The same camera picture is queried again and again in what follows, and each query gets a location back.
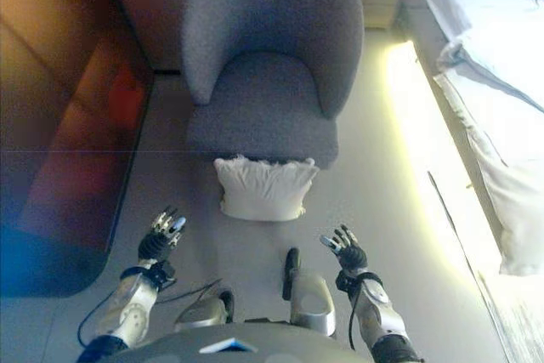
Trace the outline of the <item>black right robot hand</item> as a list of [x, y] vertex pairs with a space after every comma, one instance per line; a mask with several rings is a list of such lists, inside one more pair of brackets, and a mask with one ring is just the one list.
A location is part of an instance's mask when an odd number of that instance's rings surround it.
[[359, 275], [367, 269], [366, 253], [345, 224], [335, 228], [332, 236], [320, 235], [320, 243], [334, 254], [344, 272]]

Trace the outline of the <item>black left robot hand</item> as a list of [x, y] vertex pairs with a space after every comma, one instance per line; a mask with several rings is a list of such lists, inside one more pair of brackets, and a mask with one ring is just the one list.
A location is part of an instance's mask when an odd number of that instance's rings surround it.
[[156, 215], [150, 224], [150, 230], [139, 243], [139, 260], [163, 261], [178, 245], [184, 233], [186, 218], [178, 215], [178, 209], [167, 206]]

